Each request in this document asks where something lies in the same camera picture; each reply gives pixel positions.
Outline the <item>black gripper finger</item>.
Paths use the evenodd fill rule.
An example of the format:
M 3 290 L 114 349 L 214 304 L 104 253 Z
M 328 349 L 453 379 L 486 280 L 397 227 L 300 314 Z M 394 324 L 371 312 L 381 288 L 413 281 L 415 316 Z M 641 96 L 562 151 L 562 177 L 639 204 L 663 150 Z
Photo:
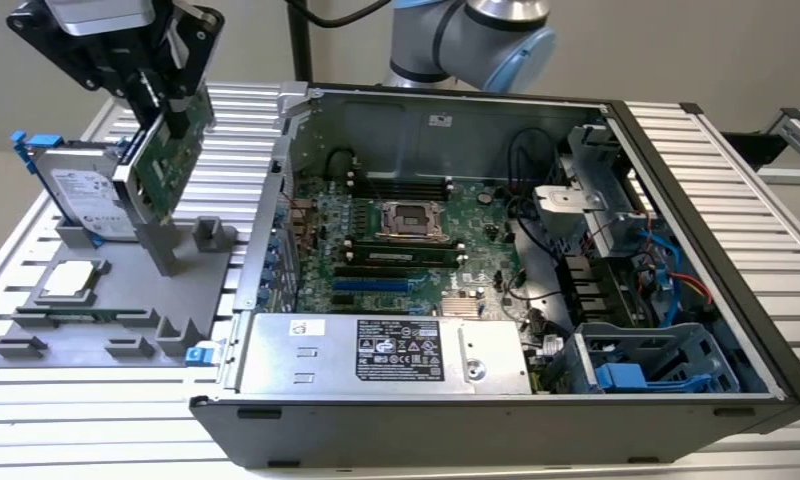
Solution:
M 168 127 L 172 137 L 183 139 L 188 130 L 188 99 L 176 98 L 168 101 Z
M 163 109 L 154 84 L 144 73 L 135 73 L 131 78 L 131 107 L 140 127 L 151 128 Z

